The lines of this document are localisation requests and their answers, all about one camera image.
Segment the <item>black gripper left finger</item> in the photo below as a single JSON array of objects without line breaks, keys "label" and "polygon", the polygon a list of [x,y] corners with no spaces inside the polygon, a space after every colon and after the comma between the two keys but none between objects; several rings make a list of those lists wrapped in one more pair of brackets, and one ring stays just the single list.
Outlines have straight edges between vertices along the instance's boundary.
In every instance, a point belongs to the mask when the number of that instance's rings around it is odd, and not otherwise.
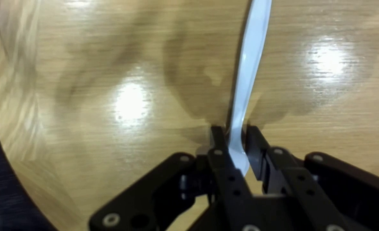
[{"label": "black gripper left finger", "polygon": [[240,231],[249,223],[241,207],[251,194],[219,126],[210,127],[206,154],[177,151],[115,195],[88,218],[89,231],[167,231],[205,195],[206,209],[188,231]]}]

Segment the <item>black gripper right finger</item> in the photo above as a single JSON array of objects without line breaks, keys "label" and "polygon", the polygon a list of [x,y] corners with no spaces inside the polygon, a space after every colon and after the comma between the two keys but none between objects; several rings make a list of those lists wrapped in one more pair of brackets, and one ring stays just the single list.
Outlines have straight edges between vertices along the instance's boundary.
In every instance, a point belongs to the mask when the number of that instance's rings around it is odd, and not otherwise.
[{"label": "black gripper right finger", "polygon": [[281,194],[294,205],[300,231],[379,231],[379,176],[326,153],[303,159],[272,146],[260,130],[245,130],[245,153],[264,194]]}]

